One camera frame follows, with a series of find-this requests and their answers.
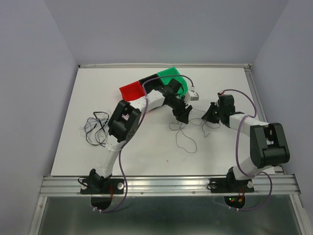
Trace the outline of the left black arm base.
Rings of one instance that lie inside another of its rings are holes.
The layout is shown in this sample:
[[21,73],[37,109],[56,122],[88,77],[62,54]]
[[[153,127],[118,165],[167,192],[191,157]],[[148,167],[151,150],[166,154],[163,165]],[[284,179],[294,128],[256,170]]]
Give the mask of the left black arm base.
[[90,204],[93,210],[100,213],[116,210],[121,202],[114,206],[114,196],[125,195],[127,189],[123,178],[94,180],[91,177],[79,177],[77,181],[80,185],[80,194],[91,196]]

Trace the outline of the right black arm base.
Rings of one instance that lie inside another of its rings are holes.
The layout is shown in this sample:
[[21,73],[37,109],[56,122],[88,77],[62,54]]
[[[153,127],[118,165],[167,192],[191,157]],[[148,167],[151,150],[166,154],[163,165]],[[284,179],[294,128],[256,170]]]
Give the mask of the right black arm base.
[[210,178],[207,189],[211,193],[226,193],[225,203],[235,209],[242,209],[246,203],[246,193],[253,193],[251,180],[228,180],[225,178]]

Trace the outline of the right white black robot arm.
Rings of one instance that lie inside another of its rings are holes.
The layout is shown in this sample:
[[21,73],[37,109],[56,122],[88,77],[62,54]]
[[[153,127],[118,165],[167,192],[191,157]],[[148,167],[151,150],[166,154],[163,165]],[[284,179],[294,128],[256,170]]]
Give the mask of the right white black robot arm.
[[[202,120],[223,124],[237,131],[235,143],[236,166],[231,167],[224,178],[211,178],[213,191],[236,191],[245,187],[252,178],[265,169],[287,163],[290,151],[282,124],[259,121],[256,116],[237,112],[234,97],[218,93],[218,100],[211,102]],[[239,161],[240,135],[249,137],[249,156]]]

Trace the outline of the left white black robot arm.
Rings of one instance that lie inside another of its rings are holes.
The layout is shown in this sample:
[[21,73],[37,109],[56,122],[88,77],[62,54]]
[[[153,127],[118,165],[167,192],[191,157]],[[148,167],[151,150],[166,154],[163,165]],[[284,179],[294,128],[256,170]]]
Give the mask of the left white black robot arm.
[[88,178],[82,183],[98,193],[105,192],[109,187],[113,166],[123,147],[134,137],[147,112],[167,105],[177,121],[187,124],[192,106],[190,101],[199,99],[194,86],[179,95],[181,84],[171,79],[169,84],[144,91],[144,96],[133,101],[121,100],[117,104],[109,122],[108,138],[105,145],[107,156],[93,168]]

